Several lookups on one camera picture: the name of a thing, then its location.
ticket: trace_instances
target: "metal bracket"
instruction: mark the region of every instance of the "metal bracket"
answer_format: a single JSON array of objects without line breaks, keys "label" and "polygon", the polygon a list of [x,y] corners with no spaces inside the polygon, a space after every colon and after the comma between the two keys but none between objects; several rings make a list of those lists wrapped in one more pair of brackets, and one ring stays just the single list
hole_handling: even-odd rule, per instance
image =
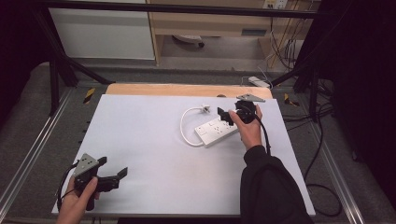
[{"label": "metal bracket", "polygon": [[84,174],[85,172],[91,170],[92,167],[95,167],[99,164],[99,161],[84,153],[81,157],[81,160],[78,162],[75,172],[73,176],[78,176]]},{"label": "metal bracket", "polygon": [[239,100],[250,101],[250,102],[265,102],[265,100],[263,100],[262,98],[252,95],[250,93],[237,96],[236,98]]}]

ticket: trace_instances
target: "wooden board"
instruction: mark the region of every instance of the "wooden board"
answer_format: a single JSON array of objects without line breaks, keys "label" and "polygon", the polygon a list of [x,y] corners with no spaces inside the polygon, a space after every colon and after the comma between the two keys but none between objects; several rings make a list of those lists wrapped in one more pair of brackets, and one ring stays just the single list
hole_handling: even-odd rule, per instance
[{"label": "wooden board", "polygon": [[236,97],[253,94],[262,99],[272,99],[271,91],[261,87],[208,86],[178,84],[111,84],[106,94],[118,95],[175,95],[175,96],[219,96]]}]

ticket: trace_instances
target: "power strip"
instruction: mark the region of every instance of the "power strip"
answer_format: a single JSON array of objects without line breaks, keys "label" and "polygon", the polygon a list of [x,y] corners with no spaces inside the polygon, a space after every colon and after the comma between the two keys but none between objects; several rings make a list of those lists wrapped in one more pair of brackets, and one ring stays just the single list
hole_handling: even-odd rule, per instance
[{"label": "power strip", "polygon": [[257,77],[250,77],[248,81],[258,87],[268,88],[270,85]]},{"label": "power strip", "polygon": [[220,117],[195,128],[195,132],[204,142],[205,147],[210,147],[237,131],[236,125],[230,126],[226,121],[220,120]]}]

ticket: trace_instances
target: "aluminum rail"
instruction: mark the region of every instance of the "aluminum rail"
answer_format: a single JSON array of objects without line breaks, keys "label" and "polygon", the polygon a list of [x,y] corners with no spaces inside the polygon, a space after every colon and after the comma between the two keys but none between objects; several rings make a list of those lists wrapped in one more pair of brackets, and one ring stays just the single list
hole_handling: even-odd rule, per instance
[{"label": "aluminum rail", "polygon": [[[299,102],[301,103],[304,112],[307,113],[308,100],[302,94],[297,94],[297,96],[299,98]],[[312,130],[314,131],[316,140],[317,142],[319,142],[320,128],[318,124],[314,122],[310,122],[310,124]],[[353,224],[363,224],[364,219],[363,216],[361,215],[361,210],[356,205],[355,199],[353,198],[352,193],[350,192],[349,187],[347,186],[347,182],[345,181],[340,171],[340,168],[335,162],[325,139],[323,139],[322,147],[320,150],[321,150],[320,155],[327,167],[327,170],[329,171],[329,176],[332,179],[334,188],[337,191],[338,197],[340,198],[342,205],[344,206],[344,210],[346,212],[346,216],[349,219],[349,222]]]},{"label": "aluminum rail", "polygon": [[27,153],[25,159],[21,163],[20,168],[17,173],[14,175],[10,183],[8,184],[6,190],[0,198],[0,223],[3,222],[3,219],[6,217],[6,214],[13,204],[15,198],[17,197],[24,181],[32,170],[35,161],[40,155],[41,150],[44,145],[46,145],[47,140],[50,137],[52,130],[54,129],[56,123],[58,122],[60,116],[64,112],[66,105],[69,101],[69,97],[74,92],[74,88],[69,88],[66,90],[61,98],[60,106],[58,110],[52,117],[49,117],[37,139],[33,143],[29,152]]}]

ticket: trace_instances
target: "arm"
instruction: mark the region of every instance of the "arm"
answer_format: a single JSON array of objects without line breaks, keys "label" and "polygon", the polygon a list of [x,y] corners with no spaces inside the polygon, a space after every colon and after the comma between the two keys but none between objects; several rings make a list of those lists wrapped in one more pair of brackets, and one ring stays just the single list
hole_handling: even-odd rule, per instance
[{"label": "arm", "polygon": [[[262,112],[256,105],[257,116]],[[313,223],[306,213],[303,196],[293,177],[277,157],[268,155],[262,145],[260,123],[245,124],[230,111],[247,152],[247,167],[241,177],[241,223]]]}]

